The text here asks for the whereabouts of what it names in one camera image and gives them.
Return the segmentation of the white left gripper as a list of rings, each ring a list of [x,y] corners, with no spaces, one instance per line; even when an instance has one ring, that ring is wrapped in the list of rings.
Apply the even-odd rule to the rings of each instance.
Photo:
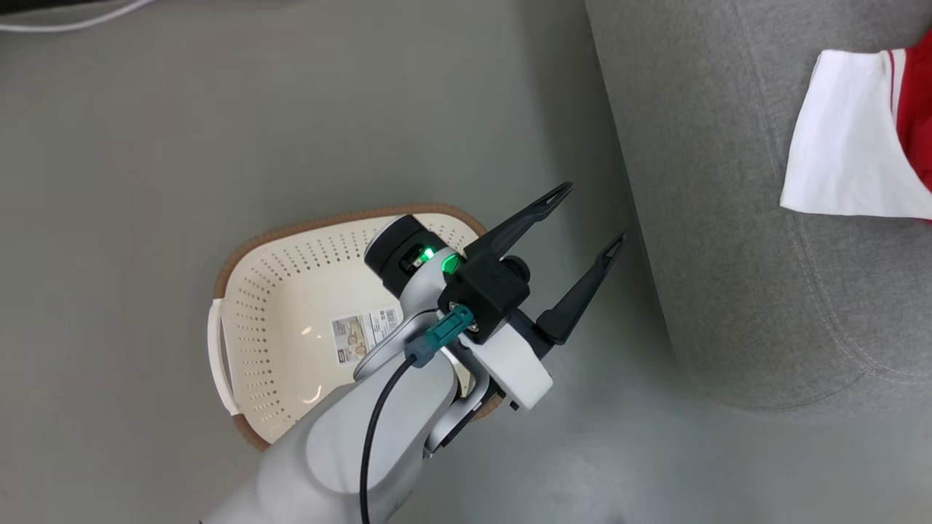
[[[470,261],[504,258],[533,225],[549,218],[573,188],[573,183],[562,183],[550,190],[470,243],[464,255]],[[566,344],[626,242],[627,233],[622,231],[593,259],[589,270],[569,292],[537,319],[536,326],[553,345]],[[505,399],[515,402],[519,409],[532,409],[552,388],[550,373],[532,345],[512,325],[503,325],[483,344],[472,341],[466,332],[457,341],[472,352],[481,368],[502,388]]]

